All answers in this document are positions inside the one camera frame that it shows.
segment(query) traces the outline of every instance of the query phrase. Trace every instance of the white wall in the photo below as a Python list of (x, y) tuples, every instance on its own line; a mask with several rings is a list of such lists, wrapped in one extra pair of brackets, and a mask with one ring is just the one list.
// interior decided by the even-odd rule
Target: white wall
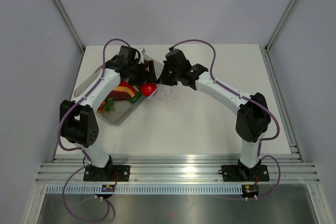
[(336, 220), (336, 0), (300, 0), (271, 49), (293, 126)]
[(0, 222), (18, 224), (81, 56), (51, 0), (0, 6)]
[(86, 45), (121, 37), (132, 44), (259, 43), (289, 0), (61, 0)]

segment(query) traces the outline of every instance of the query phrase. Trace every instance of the white tabletop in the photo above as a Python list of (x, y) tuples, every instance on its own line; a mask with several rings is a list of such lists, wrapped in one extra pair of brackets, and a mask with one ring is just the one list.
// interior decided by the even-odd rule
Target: white tabletop
[[(162, 62), (171, 45), (136, 45), (146, 54)], [(290, 149), (276, 106), (267, 71), (257, 44), (214, 45), (217, 58), (214, 75), (244, 92), (262, 93), (269, 110), (279, 120), (281, 133), (274, 141), (264, 142), (261, 152), (289, 154)], [(210, 67), (212, 51), (206, 45), (180, 45), (192, 65)], [(75, 88), (81, 85), (102, 64), (103, 46), (88, 46), (79, 70)], [(109, 46), (110, 59), (120, 46)], [(236, 117), (221, 103), (189, 87), (160, 86), (152, 100), (142, 102), (119, 126), (104, 123), (97, 118), (103, 148), (109, 154), (175, 155), (175, 154), (239, 154), (241, 138), (235, 131)], [(272, 121), (266, 136), (273, 136), (276, 127)], [(65, 147), (72, 147), (62, 139)], [(60, 148), (56, 154), (64, 154)]]

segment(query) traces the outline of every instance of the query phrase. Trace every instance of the black mounting plate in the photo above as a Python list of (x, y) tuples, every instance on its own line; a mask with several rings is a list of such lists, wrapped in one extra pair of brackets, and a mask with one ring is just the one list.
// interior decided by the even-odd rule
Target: black mounting plate
[(90, 172), (90, 167), (85, 168), (84, 181), (87, 182), (114, 182), (114, 173), (118, 173), (117, 182), (128, 182), (130, 178), (131, 166), (129, 165), (113, 165), (110, 177), (101, 179), (95, 173)]
[(243, 179), (239, 172), (238, 165), (222, 165), (222, 169), (218, 171), (222, 174), (224, 182), (268, 182), (269, 174), (266, 165), (258, 165), (254, 167), (253, 172), (247, 179)]

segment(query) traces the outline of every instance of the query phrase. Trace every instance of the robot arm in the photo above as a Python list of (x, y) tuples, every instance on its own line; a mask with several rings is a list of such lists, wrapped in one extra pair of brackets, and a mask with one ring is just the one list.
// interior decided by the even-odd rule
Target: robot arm
[[(65, 100), (61, 104), (60, 116), (62, 118), (75, 102), (84, 98), (64, 121), (61, 136), (81, 147), (92, 159), (91, 165), (100, 169), (99, 172), (102, 170), (107, 173), (106, 177), (109, 177), (108, 173), (112, 171), (112, 158), (103, 150), (100, 143), (96, 142), (99, 128), (95, 113), (101, 102), (122, 80), (128, 80), (130, 85), (136, 86), (144, 83), (160, 83), (174, 86), (179, 81), (184, 86), (210, 95), (227, 106), (237, 116), (236, 132), (243, 139), (242, 153), (238, 165), (240, 164), (243, 168), (243, 170), (239, 170), (243, 177), (247, 177), (247, 175), (244, 176), (244, 173), (260, 164), (257, 155), (259, 140), (267, 130), (270, 116), (258, 106), (241, 99), (241, 97), (251, 97), (252, 100), (267, 107), (264, 96), (260, 93), (249, 95), (221, 82), (240, 94), (239, 97), (233, 95), (222, 88), (217, 83), (218, 80), (217, 82), (213, 81), (207, 68), (200, 64), (191, 66), (182, 51), (178, 49), (170, 50), (166, 55), (167, 61), (164, 61), (161, 76), (156, 80), (152, 62), (150, 62), (150, 71), (145, 72), (144, 64), (139, 63), (140, 53), (134, 48), (122, 46), (119, 55), (106, 62), (102, 80), (88, 97), (85, 94), (101, 78), (100, 76), (75, 101)], [(135, 59), (137, 52), (139, 53), (138, 60)]]

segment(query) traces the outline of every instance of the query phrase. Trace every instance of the metal floor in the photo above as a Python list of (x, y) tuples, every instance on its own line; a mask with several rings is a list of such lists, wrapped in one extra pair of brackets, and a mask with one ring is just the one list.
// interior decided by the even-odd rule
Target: metal floor
[[(261, 185), (261, 192), (271, 190)], [(73, 208), (91, 195), (66, 195)], [(209, 223), (318, 223), (305, 185), (280, 185), (270, 197), (257, 200), (230, 200), (238, 196), (212, 195), (113, 195), (109, 200), (115, 208), (100, 223), (157, 223), (157, 224), (209, 224)], [(99, 200), (86, 201), (74, 213), (81, 218), (99, 219), (106, 205)], [(62, 203), (61, 194), (46, 194), (38, 224), (83, 223), (75, 220)]]

